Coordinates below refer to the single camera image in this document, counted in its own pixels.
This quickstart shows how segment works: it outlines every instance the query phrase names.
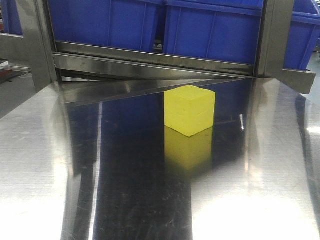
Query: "blue storage container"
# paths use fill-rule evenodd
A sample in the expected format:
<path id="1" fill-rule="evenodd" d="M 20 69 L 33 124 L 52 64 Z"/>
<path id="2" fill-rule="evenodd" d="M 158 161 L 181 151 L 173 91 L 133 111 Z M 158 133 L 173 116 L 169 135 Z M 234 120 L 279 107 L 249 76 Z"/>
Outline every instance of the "blue storage container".
<path id="1" fill-rule="evenodd" d="M 14 0 L 5 16 L 6 33 L 21 34 Z M 49 0 L 56 40 L 152 51 L 162 0 Z"/>
<path id="2" fill-rule="evenodd" d="M 163 52 L 254 64 L 261 8 L 168 0 Z M 320 35 L 313 0 L 295 0 L 284 67 L 305 70 Z"/>
<path id="3" fill-rule="evenodd" d="M 22 35 L 18 9 L 15 0 L 2 0 L 1 11 L 3 18 L 3 31 L 6 34 Z"/>

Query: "metal post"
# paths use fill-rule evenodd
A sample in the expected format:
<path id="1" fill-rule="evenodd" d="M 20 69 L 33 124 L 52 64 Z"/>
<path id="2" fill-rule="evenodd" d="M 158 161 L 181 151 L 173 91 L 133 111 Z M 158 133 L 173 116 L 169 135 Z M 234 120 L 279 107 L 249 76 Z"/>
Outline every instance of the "metal post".
<path id="1" fill-rule="evenodd" d="M 60 79 L 54 64 L 56 50 L 47 0 L 16 0 L 25 47 L 37 91 Z"/>
<path id="2" fill-rule="evenodd" d="M 294 3 L 295 0 L 264 0 L 255 65 L 257 77 L 276 77 L 284 68 Z"/>
<path id="3" fill-rule="evenodd" d="M 297 92 L 308 94 L 316 74 L 284 69 L 295 0 L 264 0 L 254 75 L 277 78 Z"/>

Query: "metal frame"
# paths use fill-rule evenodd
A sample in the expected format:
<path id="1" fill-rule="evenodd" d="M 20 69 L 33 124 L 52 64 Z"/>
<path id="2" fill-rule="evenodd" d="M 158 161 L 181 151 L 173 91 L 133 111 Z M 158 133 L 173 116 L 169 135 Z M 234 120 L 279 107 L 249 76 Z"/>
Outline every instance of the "metal frame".
<path id="1" fill-rule="evenodd" d="M 308 94 L 316 74 L 283 68 L 294 3 L 295 0 L 264 0 L 254 72 L 256 77 L 276 78 Z"/>
<path id="2" fill-rule="evenodd" d="M 264 0 L 256 64 L 56 42 L 47 0 L 16 0 L 23 36 L 0 33 L 0 68 L 32 72 L 39 91 L 62 73 L 84 77 L 174 80 L 213 75 L 273 77 L 309 93 L 315 74 L 283 69 L 294 0 Z"/>

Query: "metal plate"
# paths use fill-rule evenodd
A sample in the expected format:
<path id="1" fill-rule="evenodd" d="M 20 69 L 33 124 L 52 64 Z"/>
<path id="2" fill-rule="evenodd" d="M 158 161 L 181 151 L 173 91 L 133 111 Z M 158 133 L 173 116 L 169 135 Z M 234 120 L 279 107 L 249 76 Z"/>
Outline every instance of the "metal plate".
<path id="1" fill-rule="evenodd" d="M 215 125 L 195 138 L 164 127 L 162 93 L 50 87 L 4 117 L 0 238 L 319 239 L 319 106 L 275 79 L 202 87 Z"/>

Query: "yellow cube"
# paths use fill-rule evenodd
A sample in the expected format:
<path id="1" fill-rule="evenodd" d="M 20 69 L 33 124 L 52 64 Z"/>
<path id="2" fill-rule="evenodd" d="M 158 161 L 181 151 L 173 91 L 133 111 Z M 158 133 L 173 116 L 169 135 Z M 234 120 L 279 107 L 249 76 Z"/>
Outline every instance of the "yellow cube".
<path id="1" fill-rule="evenodd" d="M 164 92 L 164 125 L 191 137 L 214 125 L 216 93 L 186 85 Z"/>
<path id="2" fill-rule="evenodd" d="M 168 171 L 196 176 L 212 165 L 213 128 L 187 137 L 164 127 L 165 165 Z"/>

